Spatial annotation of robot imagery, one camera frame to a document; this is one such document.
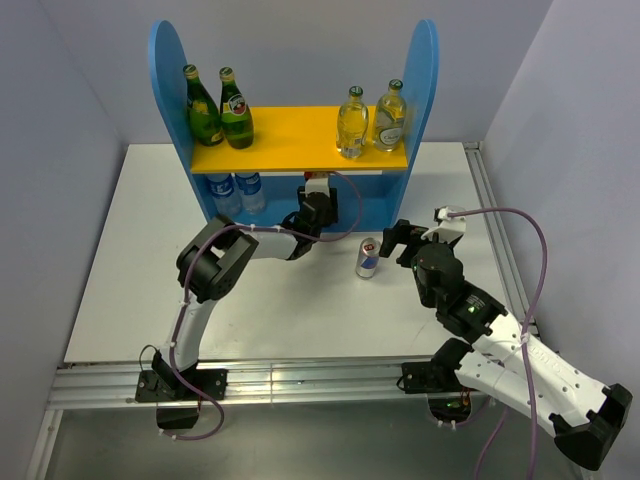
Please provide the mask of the blue silver Red Bull can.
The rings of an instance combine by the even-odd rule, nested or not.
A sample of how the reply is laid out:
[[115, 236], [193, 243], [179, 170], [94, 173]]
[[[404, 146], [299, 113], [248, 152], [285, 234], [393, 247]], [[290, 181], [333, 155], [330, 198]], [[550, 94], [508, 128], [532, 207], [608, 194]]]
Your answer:
[[362, 279], [370, 279], [374, 276], [380, 258], [381, 243], [367, 237], [359, 245], [355, 273]]

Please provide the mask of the tall green glass bottle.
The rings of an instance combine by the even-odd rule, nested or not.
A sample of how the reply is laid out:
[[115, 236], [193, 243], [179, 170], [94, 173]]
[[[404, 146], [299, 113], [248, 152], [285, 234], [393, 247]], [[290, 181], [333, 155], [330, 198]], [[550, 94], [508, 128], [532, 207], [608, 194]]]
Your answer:
[[219, 109], [202, 84], [193, 64], [183, 67], [187, 85], [187, 113], [191, 133], [204, 146], [216, 146], [224, 140]]

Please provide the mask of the green Perrier glass bottle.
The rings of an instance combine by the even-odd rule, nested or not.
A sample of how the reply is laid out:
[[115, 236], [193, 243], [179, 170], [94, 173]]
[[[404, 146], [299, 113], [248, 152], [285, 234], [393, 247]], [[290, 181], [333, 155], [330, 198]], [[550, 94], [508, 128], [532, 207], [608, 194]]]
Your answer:
[[231, 67], [221, 68], [219, 77], [222, 84], [220, 116], [225, 138], [232, 148], [248, 148], [254, 140], [250, 107], [236, 84]]

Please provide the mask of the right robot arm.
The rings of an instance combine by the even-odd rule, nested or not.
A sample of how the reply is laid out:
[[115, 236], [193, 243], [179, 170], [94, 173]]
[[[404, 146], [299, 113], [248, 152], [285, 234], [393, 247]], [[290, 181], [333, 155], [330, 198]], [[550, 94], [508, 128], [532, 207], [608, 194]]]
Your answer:
[[598, 470], [625, 425], [631, 392], [589, 377], [522, 333], [504, 305], [466, 280], [454, 254], [465, 231], [457, 218], [434, 229], [399, 220], [383, 232], [381, 256], [403, 245], [397, 264], [411, 270], [421, 304], [452, 335], [433, 357], [435, 383], [494, 397], [535, 420], [572, 462]]

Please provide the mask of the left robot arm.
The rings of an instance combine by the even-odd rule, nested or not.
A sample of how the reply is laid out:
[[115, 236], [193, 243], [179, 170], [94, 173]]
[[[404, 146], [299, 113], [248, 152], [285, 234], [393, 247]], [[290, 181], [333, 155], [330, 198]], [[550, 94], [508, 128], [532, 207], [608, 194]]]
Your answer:
[[216, 304], [231, 292], [252, 259], [297, 260], [338, 221], [337, 190], [297, 191], [299, 209], [273, 227], [241, 226], [216, 215], [179, 254], [182, 305], [169, 340], [140, 373], [138, 403], [224, 398], [227, 371], [198, 367], [200, 344]]

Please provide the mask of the clear bottle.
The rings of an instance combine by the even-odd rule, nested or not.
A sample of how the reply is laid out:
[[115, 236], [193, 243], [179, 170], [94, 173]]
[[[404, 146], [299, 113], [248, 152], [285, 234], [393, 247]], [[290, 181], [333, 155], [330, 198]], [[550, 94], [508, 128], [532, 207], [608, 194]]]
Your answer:
[[363, 102], [363, 93], [360, 86], [351, 86], [338, 113], [336, 148], [347, 159], [359, 157], [367, 140], [369, 110]]
[[387, 92], [376, 105], [373, 145], [383, 152], [395, 150], [404, 133], [407, 106], [401, 94], [402, 89], [403, 82], [400, 79], [390, 80]]

